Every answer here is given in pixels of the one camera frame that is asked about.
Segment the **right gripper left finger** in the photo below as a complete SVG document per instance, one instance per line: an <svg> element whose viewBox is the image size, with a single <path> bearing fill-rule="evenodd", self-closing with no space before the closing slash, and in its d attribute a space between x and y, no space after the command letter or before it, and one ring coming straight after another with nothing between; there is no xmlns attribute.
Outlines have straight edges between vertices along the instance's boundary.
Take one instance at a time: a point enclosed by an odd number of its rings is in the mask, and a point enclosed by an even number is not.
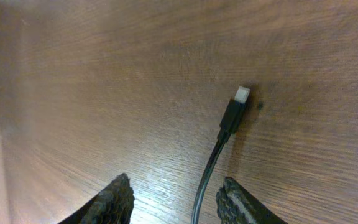
<svg viewBox="0 0 358 224"><path fill-rule="evenodd" d="M134 202L130 178L122 173L59 224L130 224Z"/></svg>

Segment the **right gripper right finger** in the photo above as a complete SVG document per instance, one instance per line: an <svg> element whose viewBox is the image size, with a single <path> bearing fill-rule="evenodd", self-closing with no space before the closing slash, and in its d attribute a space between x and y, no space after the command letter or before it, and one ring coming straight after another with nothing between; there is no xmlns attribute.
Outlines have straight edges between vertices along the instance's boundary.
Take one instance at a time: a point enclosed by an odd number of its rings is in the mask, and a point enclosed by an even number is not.
<svg viewBox="0 0 358 224"><path fill-rule="evenodd" d="M216 194L222 224L287 224L232 177L225 177Z"/></svg>

